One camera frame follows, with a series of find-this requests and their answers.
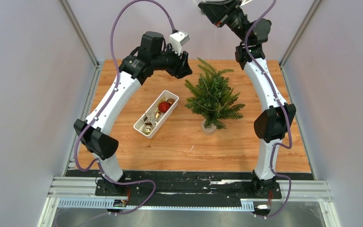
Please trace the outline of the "small green christmas tree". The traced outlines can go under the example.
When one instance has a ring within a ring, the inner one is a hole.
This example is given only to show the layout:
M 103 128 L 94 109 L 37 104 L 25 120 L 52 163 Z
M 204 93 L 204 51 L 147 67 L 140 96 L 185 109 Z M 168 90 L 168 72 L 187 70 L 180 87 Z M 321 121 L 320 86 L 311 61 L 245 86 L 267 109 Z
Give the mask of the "small green christmas tree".
M 208 61 L 198 58 L 201 70 L 197 83 L 194 85 L 185 80 L 185 87 L 192 93 L 186 99 L 185 107 L 193 114 L 204 118 L 201 131 L 213 135 L 218 130 L 226 129 L 225 120 L 239 120 L 243 118 L 241 110 L 243 103 L 237 103 L 240 93 L 230 87 L 230 79 L 225 76 L 234 72 L 233 69 L 216 69 Z

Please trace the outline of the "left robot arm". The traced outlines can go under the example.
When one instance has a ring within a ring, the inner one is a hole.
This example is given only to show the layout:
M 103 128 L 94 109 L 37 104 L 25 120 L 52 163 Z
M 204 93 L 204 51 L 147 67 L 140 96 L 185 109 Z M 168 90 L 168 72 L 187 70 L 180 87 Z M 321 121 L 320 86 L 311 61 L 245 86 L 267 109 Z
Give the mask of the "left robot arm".
M 77 119 L 74 130 L 77 143 L 86 147 L 97 163 L 103 182 L 115 196 L 122 195 L 130 183 L 123 181 L 123 170 L 116 157 L 119 142 L 110 136 L 113 125 L 126 103 L 155 71 L 164 70 L 182 79 L 192 74 L 188 52 L 182 46 L 189 41 L 188 33 L 174 30 L 166 41 L 161 33 L 148 31 L 140 45 L 121 63 L 114 62 L 117 75 L 97 107 L 84 120 Z

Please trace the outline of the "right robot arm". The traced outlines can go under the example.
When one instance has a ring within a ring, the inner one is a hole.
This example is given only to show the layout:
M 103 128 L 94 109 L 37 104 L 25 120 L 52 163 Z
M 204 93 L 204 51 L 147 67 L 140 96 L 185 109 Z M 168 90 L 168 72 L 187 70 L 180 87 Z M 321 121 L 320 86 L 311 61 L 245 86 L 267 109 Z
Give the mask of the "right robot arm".
M 228 26 L 241 42 L 236 47 L 235 58 L 250 78 L 258 95 L 262 113 L 254 122 L 254 131 L 259 139 L 259 157 L 253 170 L 251 192 L 256 197 L 265 197 L 276 188 L 275 164 L 283 139 L 291 135 L 291 124 L 296 107 L 289 104 L 272 79 L 262 45 L 268 41 L 272 22 L 265 18 L 271 5 L 254 21 L 249 21 L 242 7 L 246 0 L 201 0 L 201 13 L 218 28 Z

